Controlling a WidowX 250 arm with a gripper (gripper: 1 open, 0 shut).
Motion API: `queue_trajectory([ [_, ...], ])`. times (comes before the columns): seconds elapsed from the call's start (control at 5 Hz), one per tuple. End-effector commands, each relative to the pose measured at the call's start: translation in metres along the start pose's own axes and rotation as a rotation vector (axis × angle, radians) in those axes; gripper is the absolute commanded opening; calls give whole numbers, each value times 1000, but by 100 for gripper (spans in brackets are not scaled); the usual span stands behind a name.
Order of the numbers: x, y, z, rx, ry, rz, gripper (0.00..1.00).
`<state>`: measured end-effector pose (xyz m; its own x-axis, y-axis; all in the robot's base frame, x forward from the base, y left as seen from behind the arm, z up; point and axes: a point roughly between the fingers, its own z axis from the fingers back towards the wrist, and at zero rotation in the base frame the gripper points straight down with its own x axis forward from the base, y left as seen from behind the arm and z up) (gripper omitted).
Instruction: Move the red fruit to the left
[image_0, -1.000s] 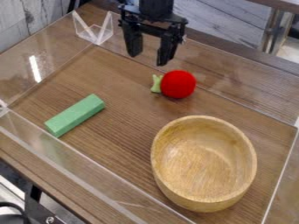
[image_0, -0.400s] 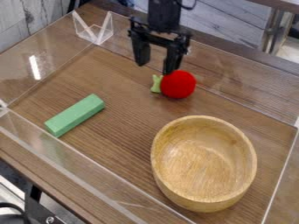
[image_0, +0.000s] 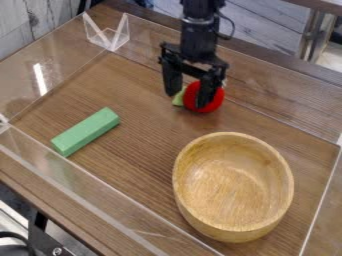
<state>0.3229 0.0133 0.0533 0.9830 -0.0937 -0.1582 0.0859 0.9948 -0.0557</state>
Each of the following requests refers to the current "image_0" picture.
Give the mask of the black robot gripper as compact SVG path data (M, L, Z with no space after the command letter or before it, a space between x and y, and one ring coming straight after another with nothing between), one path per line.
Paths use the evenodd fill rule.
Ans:
M166 94L173 97L181 91L185 74L201 79L195 102L198 108L211 103L229 68L227 62L217 55L219 37L229 39L219 33L218 17L203 22L183 19L181 42L161 43L159 64Z

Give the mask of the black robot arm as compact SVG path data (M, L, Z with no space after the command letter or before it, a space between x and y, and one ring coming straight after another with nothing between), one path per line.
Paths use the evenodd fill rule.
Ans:
M162 65L166 94L173 97L183 87L183 75L198 79L189 85L183 101L194 112L211 112L225 96L223 81L229 63L217 55L218 39L230 40L233 33L219 32L221 19L233 20L222 13L225 0L181 0L183 6L181 43L161 43L159 64Z

